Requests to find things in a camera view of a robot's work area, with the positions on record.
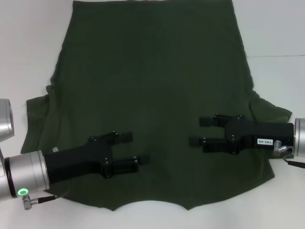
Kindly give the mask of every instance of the green led light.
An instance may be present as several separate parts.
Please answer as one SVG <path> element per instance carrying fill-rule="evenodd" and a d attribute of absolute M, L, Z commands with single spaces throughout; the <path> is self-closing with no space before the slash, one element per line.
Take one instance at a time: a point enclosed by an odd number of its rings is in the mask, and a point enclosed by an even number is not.
<path fill-rule="evenodd" d="M 27 195 L 29 193 L 29 191 L 26 189 L 26 188 L 21 188 L 19 191 L 18 191 L 18 195 L 19 196 L 24 196 L 24 195 Z"/>

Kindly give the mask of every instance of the white table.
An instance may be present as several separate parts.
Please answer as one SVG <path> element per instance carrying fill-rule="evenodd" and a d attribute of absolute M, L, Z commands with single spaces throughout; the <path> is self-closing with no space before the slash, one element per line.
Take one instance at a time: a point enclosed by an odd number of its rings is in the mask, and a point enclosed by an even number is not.
<path fill-rule="evenodd" d="M 233 2 L 255 90 L 293 111 L 292 122 L 305 117 L 305 56 L 300 56 L 305 55 L 305 1 Z M 20 152 L 27 131 L 26 100 L 46 94 L 70 21 L 71 4 L 72 0 L 0 0 L 0 98 L 10 99 L 15 121 L 15 137 L 0 144 L 5 156 Z M 111 212 L 65 199 L 25 211 L 21 200 L 14 199 L 0 203 L 0 228 L 304 228 L 305 170 L 281 159 L 271 160 L 271 165 L 274 179 L 232 199 L 190 211 L 145 201 Z"/>

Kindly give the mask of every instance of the garment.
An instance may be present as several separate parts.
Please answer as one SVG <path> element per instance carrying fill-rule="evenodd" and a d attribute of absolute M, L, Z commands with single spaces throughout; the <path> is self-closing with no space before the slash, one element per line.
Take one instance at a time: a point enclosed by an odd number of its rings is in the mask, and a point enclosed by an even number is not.
<path fill-rule="evenodd" d="M 203 154 L 188 137 L 224 137 L 222 128 L 199 127 L 215 113 L 267 122 L 291 115 L 253 91 L 231 0 L 75 1 L 47 92 L 27 101 L 22 153 L 116 130 L 134 140 L 114 146 L 115 159 L 151 155 L 137 174 L 88 174 L 49 190 L 111 210 L 142 200 L 191 209 L 257 187 L 274 177 L 270 151 Z"/>

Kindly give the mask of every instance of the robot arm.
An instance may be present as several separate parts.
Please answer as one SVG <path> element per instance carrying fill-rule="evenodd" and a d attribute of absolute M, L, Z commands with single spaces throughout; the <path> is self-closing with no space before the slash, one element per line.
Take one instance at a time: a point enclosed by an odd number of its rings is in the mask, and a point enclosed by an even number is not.
<path fill-rule="evenodd" d="M 216 114 L 213 118 L 199 119 L 200 127 L 224 128 L 224 138 L 190 137 L 190 147 L 202 147 L 204 153 L 227 152 L 237 155 L 245 148 L 273 149 L 274 156 L 291 151 L 295 156 L 305 157 L 305 119 L 292 123 L 251 122 L 243 115 L 229 117 Z M 305 163 L 287 161 L 292 166 L 305 168 Z"/>
<path fill-rule="evenodd" d="M 14 136 L 9 100 L 0 99 L 0 141 Z M 149 162 L 146 155 L 114 160 L 112 146 L 132 142 L 132 133 L 115 131 L 99 137 L 89 137 L 83 146 L 42 154 L 35 151 L 4 158 L 0 151 L 0 201 L 22 197 L 26 209 L 31 208 L 29 194 L 47 190 L 49 185 L 89 173 L 104 178 L 138 172 L 139 165 Z M 40 198 L 40 202 L 55 197 Z"/>

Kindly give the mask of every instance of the green cloth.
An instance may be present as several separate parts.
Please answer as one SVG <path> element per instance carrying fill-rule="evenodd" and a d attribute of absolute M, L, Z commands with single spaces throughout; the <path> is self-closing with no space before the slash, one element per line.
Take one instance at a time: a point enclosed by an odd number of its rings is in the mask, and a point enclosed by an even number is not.
<path fill-rule="evenodd" d="M 115 158 L 150 153 L 137 174 L 88 174 L 50 193 L 111 210 L 142 200 L 191 209 L 274 177 L 264 150 L 203 154 L 188 137 L 223 137 L 200 116 L 243 114 L 287 122 L 291 112 L 253 91 L 231 0 L 74 2 L 48 95 L 27 102 L 23 153 L 83 145 L 89 136 L 133 131 Z"/>

